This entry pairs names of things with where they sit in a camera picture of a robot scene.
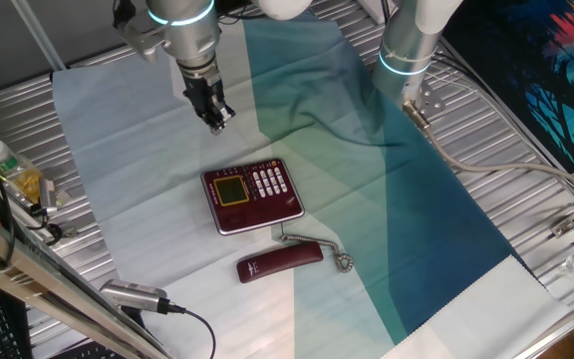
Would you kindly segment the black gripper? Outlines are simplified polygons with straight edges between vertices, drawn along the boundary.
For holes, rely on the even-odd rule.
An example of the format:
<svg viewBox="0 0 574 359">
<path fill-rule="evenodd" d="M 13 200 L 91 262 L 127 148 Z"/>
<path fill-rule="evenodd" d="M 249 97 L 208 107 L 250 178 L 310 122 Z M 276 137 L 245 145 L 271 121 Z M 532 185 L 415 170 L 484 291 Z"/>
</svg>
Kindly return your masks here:
<svg viewBox="0 0 574 359">
<path fill-rule="evenodd" d="M 202 72 L 181 71 L 185 91 L 197 115 L 218 136 L 236 113 L 226 105 L 220 72 L 217 69 L 204 69 Z"/>
</svg>

